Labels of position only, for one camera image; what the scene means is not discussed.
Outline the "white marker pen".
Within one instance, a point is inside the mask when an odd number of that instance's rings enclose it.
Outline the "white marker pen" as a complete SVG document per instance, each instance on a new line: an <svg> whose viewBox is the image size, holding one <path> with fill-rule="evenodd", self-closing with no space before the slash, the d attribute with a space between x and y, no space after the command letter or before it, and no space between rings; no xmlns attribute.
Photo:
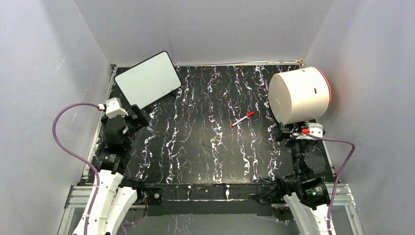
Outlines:
<svg viewBox="0 0 415 235"><path fill-rule="evenodd" d="M245 115L244 117L240 118L240 119L239 119L239 120L237 120L236 122L232 123L232 124L231 124L231 127L233 128L233 127L237 126L239 123L241 123L242 121L244 121L244 120L246 120L246 119L248 119L248 118L249 118L249 117L246 117L246 115Z"/></svg>

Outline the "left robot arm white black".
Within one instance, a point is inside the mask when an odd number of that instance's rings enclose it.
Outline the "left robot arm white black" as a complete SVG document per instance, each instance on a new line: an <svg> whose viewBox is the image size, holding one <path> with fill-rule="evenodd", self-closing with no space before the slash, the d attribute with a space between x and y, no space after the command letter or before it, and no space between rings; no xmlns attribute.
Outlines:
<svg viewBox="0 0 415 235"><path fill-rule="evenodd" d="M133 203L146 198L146 190L137 180L124 177L131 158L132 141L136 132L149 122L137 105L126 109L110 101L102 118L103 149L94 167L94 180L86 208L74 229L75 235L114 235Z"/></svg>

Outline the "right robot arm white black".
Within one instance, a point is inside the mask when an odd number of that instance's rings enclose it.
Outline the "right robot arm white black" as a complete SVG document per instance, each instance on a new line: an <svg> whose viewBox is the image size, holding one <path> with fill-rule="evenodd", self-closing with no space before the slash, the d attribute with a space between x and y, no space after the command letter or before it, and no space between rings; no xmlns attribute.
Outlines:
<svg viewBox="0 0 415 235"><path fill-rule="evenodd" d="M286 203L301 235L334 235L327 217L330 196L324 182L325 158L312 153L310 147L325 134L319 123L307 123L300 131L290 131L280 122L277 141L286 140L291 150L292 174L277 180L276 198Z"/></svg>

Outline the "small white whiteboard black frame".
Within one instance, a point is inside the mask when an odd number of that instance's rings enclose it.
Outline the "small white whiteboard black frame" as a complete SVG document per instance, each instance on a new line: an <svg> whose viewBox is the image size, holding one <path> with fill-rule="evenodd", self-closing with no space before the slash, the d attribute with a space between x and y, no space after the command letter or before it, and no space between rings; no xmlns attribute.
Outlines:
<svg viewBox="0 0 415 235"><path fill-rule="evenodd" d="M180 88L181 81L167 51L162 51L115 77L130 105L140 109Z"/></svg>

